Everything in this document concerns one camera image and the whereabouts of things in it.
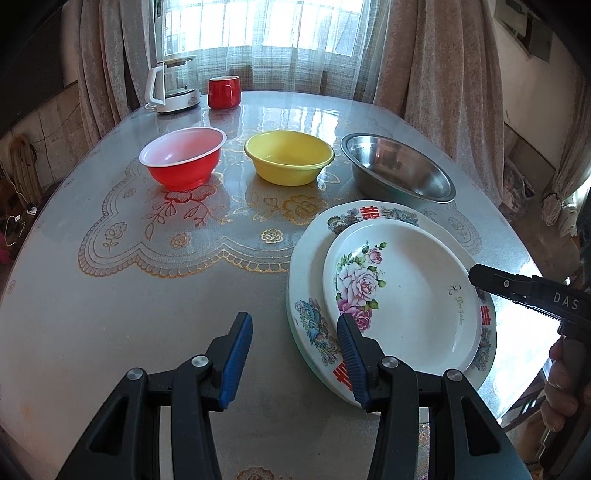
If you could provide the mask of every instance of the cable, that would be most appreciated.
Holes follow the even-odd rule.
[[[34,144],[36,144],[36,143],[39,143],[39,142],[43,142],[43,141],[47,140],[47,139],[48,139],[50,136],[52,136],[52,135],[55,135],[55,134],[57,133],[57,131],[58,131],[58,130],[59,130],[61,127],[63,127],[63,126],[66,124],[66,122],[67,122],[67,121],[70,119],[70,117],[71,117],[71,116],[74,114],[74,112],[76,111],[76,109],[77,109],[79,106],[80,106],[80,104],[78,103],[78,105],[76,105],[76,106],[74,107],[74,109],[73,109],[73,110],[70,112],[70,115],[68,115],[68,116],[66,117],[66,119],[65,119],[65,120],[64,120],[64,121],[61,123],[61,125],[60,125],[59,127],[57,127],[57,128],[56,128],[56,129],[55,129],[53,132],[51,132],[51,133],[50,133],[49,135],[47,135],[46,137],[43,137],[43,138],[40,138],[39,140],[35,140],[34,142],[31,142],[31,145],[34,145]]]
[[[15,223],[18,223],[18,221],[21,219],[21,216],[20,216],[20,215],[17,215],[17,216],[11,215],[10,217],[8,217],[8,218],[6,219],[6,223],[4,224],[4,243],[5,243],[5,244],[6,244],[8,247],[11,247],[11,246],[13,246],[13,245],[16,243],[16,242],[12,242],[11,244],[9,244],[9,243],[7,242],[7,240],[6,240],[6,235],[7,235],[7,233],[8,233],[8,221],[9,221],[11,218],[14,218],[14,222],[15,222]],[[22,228],[21,228],[21,231],[19,232],[19,234],[18,234],[17,238],[20,238],[20,236],[22,235],[22,232],[24,231],[24,229],[25,229],[26,225],[27,225],[27,224],[26,224],[25,222],[23,222],[23,223],[22,223]]]
[[[45,136],[45,132],[43,131],[43,122],[41,121],[41,109],[37,110],[37,115],[39,117],[39,125],[41,125],[41,135],[43,135],[43,146],[45,147],[45,158],[47,159],[47,166],[49,166],[49,173],[51,174],[51,181],[53,183],[55,183],[56,176],[53,174],[53,168],[51,168],[51,162],[49,161],[49,155],[47,155],[47,142],[46,142],[47,137]]]
[[[10,175],[8,174],[8,172],[6,171],[6,167],[4,166],[4,162],[0,160],[0,166],[2,166],[2,171],[4,172],[4,176],[6,177],[6,179],[10,182],[10,184],[13,186],[14,191],[16,193],[18,193],[22,199],[25,201],[25,203],[29,204],[30,202],[27,200],[27,198],[18,191],[17,186],[14,184],[14,182],[11,180]]]

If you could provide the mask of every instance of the white plate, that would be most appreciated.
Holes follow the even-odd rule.
[[[336,331],[328,321],[322,293],[322,271],[326,254],[336,235],[353,223],[369,218],[393,218],[412,223],[441,240],[469,270],[475,262],[450,233],[424,215],[403,205],[360,200],[337,205],[318,215],[302,234],[291,254],[287,290],[288,321],[296,345],[304,348],[305,360],[316,366],[322,383],[347,402],[361,407],[350,389],[349,377],[341,356]],[[480,300],[482,334],[478,351],[464,372],[478,390],[491,371],[496,352],[495,308],[488,293],[477,291]],[[421,409],[420,420],[427,421]]]
[[[324,301],[333,327],[350,313],[364,336],[413,369],[464,371],[480,343],[480,305],[468,273],[425,230],[386,218],[348,227],[330,246]]]

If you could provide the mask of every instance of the red bowl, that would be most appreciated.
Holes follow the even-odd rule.
[[[226,134],[212,127],[183,128],[146,145],[139,161],[169,190],[193,190],[209,180],[220,160]]]

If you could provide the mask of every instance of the glass kettle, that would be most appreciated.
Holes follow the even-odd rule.
[[[199,103],[198,85],[195,56],[167,59],[148,72],[145,101],[158,113],[178,112]]]

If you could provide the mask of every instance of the pink rose pattern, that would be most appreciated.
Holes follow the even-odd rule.
[[[341,314],[349,313],[362,332],[371,325],[372,312],[379,308],[375,299],[386,282],[376,265],[382,262],[386,242],[373,248],[365,245],[358,255],[345,255],[337,265],[335,275],[336,301]]]

